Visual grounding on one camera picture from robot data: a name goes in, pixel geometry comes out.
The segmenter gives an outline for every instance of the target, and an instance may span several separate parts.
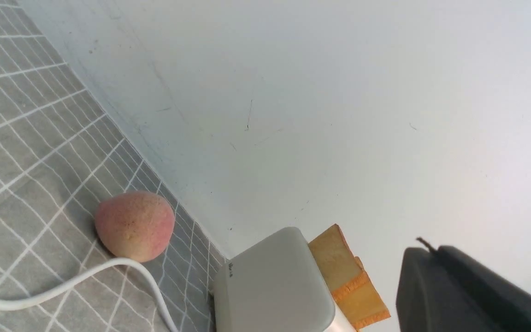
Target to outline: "white cable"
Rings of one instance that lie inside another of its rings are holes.
[[[147,270],[141,263],[133,261],[129,258],[112,258],[103,264],[100,264],[96,267],[92,267],[91,269],[81,273],[80,275],[76,275],[75,277],[69,279],[68,281],[65,281],[65,283],[60,284],[55,288],[52,288],[51,290],[47,290],[46,292],[38,294],[37,296],[32,296],[21,300],[0,300],[0,311],[21,310],[33,307],[34,305],[41,304],[44,301],[48,301],[53,297],[59,296],[64,292],[71,290],[75,285],[79,284],[85,279],[93,276],[94,274],[102,270],[107,269],[108,267],[113,267],[114,265],[128,265],[129,267],[133,267],[135,270],[138,270],[140,273],[142,273],[142,275],[145,277],[145,279],[151,286],[151,289],[153,290],[153,295],[157,303],[159,313],[163,318],[165,324],[167,324],[169,331],[177,332],[177,328],[175,327],[175,323],[173,323],[173,319],[171,318],[171,315],[167,310],[167,306],[165,305],[165,301],[161,296],[161,290],[159,290],[157,282],[155,282],[149,270]]]

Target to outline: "white wall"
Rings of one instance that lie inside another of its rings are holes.
[[[226,255],[339,223],[371,332],[419,235],[531,292],[531,1],[21,2]]]

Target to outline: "yellow sponge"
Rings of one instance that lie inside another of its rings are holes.
[[[362,261],[354,257],[337,224],[312,240],[308,247],[333,300],[354,328],[359,330],[390,317]]]

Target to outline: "gray tiled floor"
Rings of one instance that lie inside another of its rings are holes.
[[[176,324],[214,330],[208,286],[223,257],[15,0],[0,0],[0,297],[42,292],[110,258],[93,214],[130,190],[176,213],[145,263]],[[145,282],[117,267],[38,307],[0,312],[5,332],[166,331]]]

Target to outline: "white power cord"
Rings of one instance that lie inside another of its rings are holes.
[[[177,328],[175,327],[175,323],[173,323],[173,319],[171,318],[171,315],[167,310],[165,301],[161,296],[161,290],[159,290],[159,286],[157,286],[157,283],[153,279],[153,276],[151,275],[149,270],[147,270],[141,263],[133,261],[129,258],[112,258],[103,264],[100,264],[96,267],[92,267],[91,269],[81,273],[80,275],[76,275],[75,277],[69,279],[68,281],[65,281],[65,283],[60,284],[55,288],[52,288],[51,290],[47,290],[46,292],[38,294],[37,296],[32,296],[21,300],[0,300],[0,311],[21,310],[41,304],[44,301],[48,301],[53,297],[59,296],[64,292],[71,290],[75,285],[79,284],[85,279],[93,276],[94,274],[102,270],[107,269],[108,267],[113,267],[114,265],[128,265],[129,267],[132,267],[142,273],[142,275],[145,277],[145,279],[151,286],[151,290],[153,290],[153,295],[157,303],[159,313],[163,318],[165,324],[167,324],[169,331],[178,332]]]

